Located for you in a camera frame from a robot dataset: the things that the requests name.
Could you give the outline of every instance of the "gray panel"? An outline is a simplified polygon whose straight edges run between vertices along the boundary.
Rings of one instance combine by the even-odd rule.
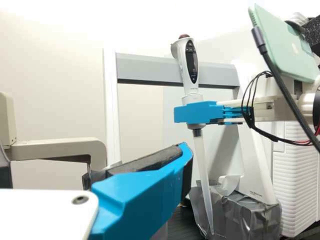
[[[182,86],[176,60],[167,57],[116,54],[118,83]],[[239,86],[234,65],[199,63],[199,86],[234,89]]]

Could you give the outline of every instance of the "white wall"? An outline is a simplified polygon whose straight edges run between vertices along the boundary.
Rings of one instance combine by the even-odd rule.
[[[0,91],[13,97],[19,140],[105,140],[101,43],[0,12]]]

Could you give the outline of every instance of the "red wire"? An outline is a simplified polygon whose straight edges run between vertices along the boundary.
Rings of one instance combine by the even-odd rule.
[[[315,128],[315,133],[314,133],[314,135],[315,136],[318,136],[319,134],[320,134],[320,117],[319,117],[319,121],[318,121],[318,124],[317,124],[317,126],[316,126],[316,128]],[[295,143],[298,143],[298,144],[310,144],[311,143],[311,141],[310,140],[306,140],[306,141],[294,141]]]

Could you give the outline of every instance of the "black plastic part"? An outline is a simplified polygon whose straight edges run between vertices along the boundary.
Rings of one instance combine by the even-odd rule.
[[[82,186],[83,186],[83,190],[91,189],[91,178],[88,172],[82,175]]]
[[[185,59],[191,82],[195,84],[198,80],[198,57],[194,43],[191,40],[185,46]]]
[[[185,199],[185,197],[187,196],[187,194],[190,192],[190,189],[191,189],[193,162],[194,162],[194,158],[192,157],[192,159],[183,168],[181,201]]]
[[[314,129],[316,129],[316,127],[318,126],[319,119],[320,119],[320,90],[319,90],[319,87],[316,90],[315,95],[314,95],[313,109],[312,109],[312,120],[313,120]]]
[[[115,174],[158,170],[182,155],[180,147],[174,145],[153,154],[138,158],[105,171],[106,178]]]
[[[12,189],[10,160],[0,142],[0,189]]]
[[[297,99],[299,99],[302,94],[302,81],[294,80],[293,86],[294,86],[294,95],[296,95]]]

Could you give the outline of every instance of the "white device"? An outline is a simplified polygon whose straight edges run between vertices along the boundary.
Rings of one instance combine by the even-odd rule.
[[[179,37],[179,40],[171,45],[171,53],[172,56],[177,60],[180,68],[180,74],[185,93],[185,96],[182,98],[183,105],[202,101],[203,96],[202,94],[198,93],[199,66],[193,39],[187,34],[181,35]],[[201,130],[204,126],[205,124],[187,124],[187,127],[193,131],[195,155],[199,166],[199,175],[201,180],[205,211],[208,218],[210,231],[213,235],[215,233],[213,209],[206,166],[204,138]]]
[[[90,191],[0,189],[0,239],[89,237],[98,213]]]
[[[96,137],[17,140],[14,102],[3,92],[0,92],[0,141],[12,163],[14,188],[80,190],[81,176],[88,172],[87,164],[92,170],[107,166],[106,146]]]
[[[179,64],[185,96],[183,105],[203,101],[203,96],[198,93],[199,67],[194,40],[187,34],[171,44],[171,54]]]
[[[0,92],[0,141],[4,149],[17,140],[14,101],[11,96]]]

